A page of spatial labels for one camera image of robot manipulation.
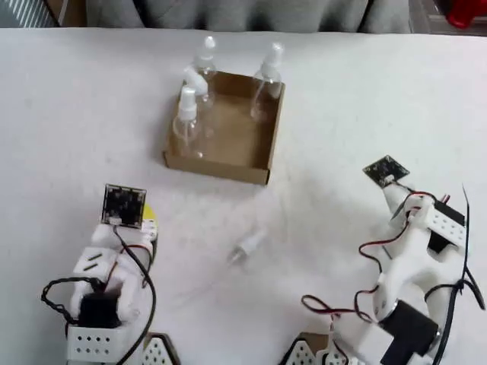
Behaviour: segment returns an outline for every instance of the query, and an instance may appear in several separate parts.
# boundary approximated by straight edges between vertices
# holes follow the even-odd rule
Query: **small plastic cap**
[[[196,58],[204,61],[210,61],[213,59],[213,56],[215,55],[215,49],[216,49],[215,38],[213,38],[212,36],[207,36],[205,38],[205,42],[203,42],[202,47],[199,49]]]
[[[275,77],[279,73],[278,67],[281,65],[284,46],[281,43],[273,43],[267,56],[260,66],[260,71],[268,78]]]
[[[208,94],[208,82],[201,76],[194,67],[188,66],[184,69],[184,81],[189,87],[195,89],[197,96]]]
[[[272,48],[267,53],[264,63],[271,67],[279,67],[282,61],[282,55],[284,53],[284,46],[281,43],[273,43]]]
[[[193,120],[196,118],[195,89],[183,86],[177,115],[182,120]]]

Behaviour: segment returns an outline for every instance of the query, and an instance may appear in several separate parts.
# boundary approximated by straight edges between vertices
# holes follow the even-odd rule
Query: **open cardboard box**
[[[172,125],[167,133],[163,158],[170,169],[201,173],[267,185],[272,166],[285,86],[278,99],[265,102],[266,120],[256,122],[250,116],[254,90],[248,76],[217,72],[214,77],[215,104],[211,127],[215,133],[205,140],[204,157],[184,157],[177,148]],[[173,117],[177,114],[177,105]]]

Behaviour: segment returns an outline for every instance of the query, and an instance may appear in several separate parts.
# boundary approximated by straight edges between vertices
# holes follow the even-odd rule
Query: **perforated plastic plate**
[[[68,360],[115,363],[127,351],[126,327],[85,328],[69,326]]]
[[[306,341],[297,341],[286,365],[314,365],[315,356]]]
[[[433,232],[439,234],[455,245],[465,248],[465,227],[462,227],[445,214],[434,208],[430,208],[426,217],[426,224]]]
[[[153,337],[144,350],[142,365],[174,365],[167,352],[164,342]]]

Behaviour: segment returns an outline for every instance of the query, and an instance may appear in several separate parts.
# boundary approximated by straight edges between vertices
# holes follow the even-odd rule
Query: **white tablecloth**
[[[377,277],[357,253],[389,217],[361,169],[390,154],[417,188],[472,204],[469,266],[487,290],[487,40],[336,33],[216,35],[219,69],[253,74],[273,40],[287,84],[270,183],[167,170],[168,115],[205,33],[0,30],[0,358],[65,359],[62,317],[39,301],[70,274],[100,215],[105,183],[148,190],[161,225],[152,329],[183,364],[277,363],[299,331],[323,330],[303,294],[351,306]],[[241,267],[251,230],[270,240]],[[53,291],[67,303],[70,286]],[[364,299],[364,308],[369,308]],[[487,314],[457,301],[445,365],[483,362]]]

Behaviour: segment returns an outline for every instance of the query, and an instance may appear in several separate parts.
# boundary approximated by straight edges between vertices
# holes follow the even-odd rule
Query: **circuit board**
[[[381,188],[409,175],[409,171],[389,155],[365,167],[363,171]]]
[[[115,218],[122,227],[140,229],[146,194],[142,189],[106,184],[101,223],[110,224],[110,218]]]

